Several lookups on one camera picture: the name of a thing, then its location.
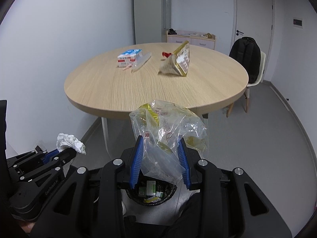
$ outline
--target medicine box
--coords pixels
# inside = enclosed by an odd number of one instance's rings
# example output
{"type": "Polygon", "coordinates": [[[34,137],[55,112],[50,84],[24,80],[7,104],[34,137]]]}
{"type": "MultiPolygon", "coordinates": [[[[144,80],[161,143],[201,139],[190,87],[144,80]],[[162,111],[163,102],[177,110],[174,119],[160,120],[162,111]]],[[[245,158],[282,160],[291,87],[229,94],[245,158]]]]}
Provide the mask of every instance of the medicine box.
{"type": "Polygon", "coordinates": [[[127,50],[118,56],[118,66],[126,67],[142,56],[142,49],[127,50]]]}
{"type": "Polygon", "coordinates": [[[156,194],[156,181],[146,181],[146,195],[148,197],[155,196],[156,194]]]}

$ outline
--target person's leg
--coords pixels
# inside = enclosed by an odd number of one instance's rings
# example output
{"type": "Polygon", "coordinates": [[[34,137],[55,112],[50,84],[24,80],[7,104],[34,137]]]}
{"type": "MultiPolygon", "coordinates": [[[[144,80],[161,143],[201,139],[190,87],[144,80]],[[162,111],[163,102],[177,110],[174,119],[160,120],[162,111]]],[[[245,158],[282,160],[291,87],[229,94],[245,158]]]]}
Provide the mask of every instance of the person's leg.
{"type": "Polygon", "coordinates": [[[199,234],[200,193],[196,193],[186,202],[182,215],[169,226],[162,238],[195,238],[199,234]]]}

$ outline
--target silver bolt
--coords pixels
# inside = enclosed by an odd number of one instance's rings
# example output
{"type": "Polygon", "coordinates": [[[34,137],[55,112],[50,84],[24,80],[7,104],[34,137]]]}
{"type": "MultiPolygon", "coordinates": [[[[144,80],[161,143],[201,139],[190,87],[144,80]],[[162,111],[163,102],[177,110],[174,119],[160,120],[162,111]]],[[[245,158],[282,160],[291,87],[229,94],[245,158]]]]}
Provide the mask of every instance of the silver bolt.
{"type": "Polygon", "coordinates": [[[83,166],[77,169],[77,173],[79,174],[83,174],[84,172],[86,172],[86,168],[83,166]]]}
{"type": "Polygon", "coordinates": [[[201,159],[201,160],[198,161],[198,164],[200,166],[206,166],[206,165],[208,165],[208,162],[207,162],[207,160],[201,159]]]}
{"type": "Polygon", "coordinates": [[[236,168],[235,173],[240,176],[244,173],[244,171],[241,168],[236,168]]]}
{"type": "Polygon", "coordinates": [[[117,158],[117,159],[114,160],[114,165],[119,166],[119,165],[122,164],[122,162],[123,162],[122,159],[117,158]]]}

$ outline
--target table leg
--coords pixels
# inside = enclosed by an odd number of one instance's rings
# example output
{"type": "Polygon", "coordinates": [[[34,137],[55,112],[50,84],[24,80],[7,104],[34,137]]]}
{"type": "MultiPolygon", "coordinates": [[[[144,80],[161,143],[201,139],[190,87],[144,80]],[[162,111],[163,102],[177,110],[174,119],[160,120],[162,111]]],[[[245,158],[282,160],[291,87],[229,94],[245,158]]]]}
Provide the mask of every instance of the table leg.
{"type": "Polygon", "coordinates": [[[109,153],[109,148],[108,148],[108,144],[109,144],[109,134],[108,134],[107,118],[101,117],[101,122],[102,122],[103,136],[104,136],[104,138],[105,138],[106,150],[107,150],[107,153],[108,153],[110,159],[113,160],[114,158],[112,158],[112,156],[110,155],[110,153],[109,153]]]}
{"type": "Polygon", "coordinates": [[[228,111],[227,111],[227,118],[229,117],[229,115],[230,115],[230,113],[231,113],[231,111],[232,111],[233,105],[234,105],[234,102],[229,105],[229,109],[228,109],[228,111]]]}

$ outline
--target cardboard box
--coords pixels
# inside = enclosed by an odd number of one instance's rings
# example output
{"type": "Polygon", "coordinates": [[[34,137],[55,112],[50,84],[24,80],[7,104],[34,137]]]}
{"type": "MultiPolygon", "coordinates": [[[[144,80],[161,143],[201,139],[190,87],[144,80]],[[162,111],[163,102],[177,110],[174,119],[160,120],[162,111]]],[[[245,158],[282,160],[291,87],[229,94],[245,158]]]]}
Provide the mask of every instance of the cardboard box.
{"type": "Polygon", "coordinates": [[[146,195],[148,197],[155,196],[156,194],[156,181],[146,181],[146,195]]]}
{"type": "Polygon", "coordinates": [[[142,49],[127,50],[118,56],[118,66],[126,67],[142,56],[142,49]]]}
{"type": "Polygon", "coordinates": [[[139,187],[139,197],[146,198],[146,187],[139,187]]]}

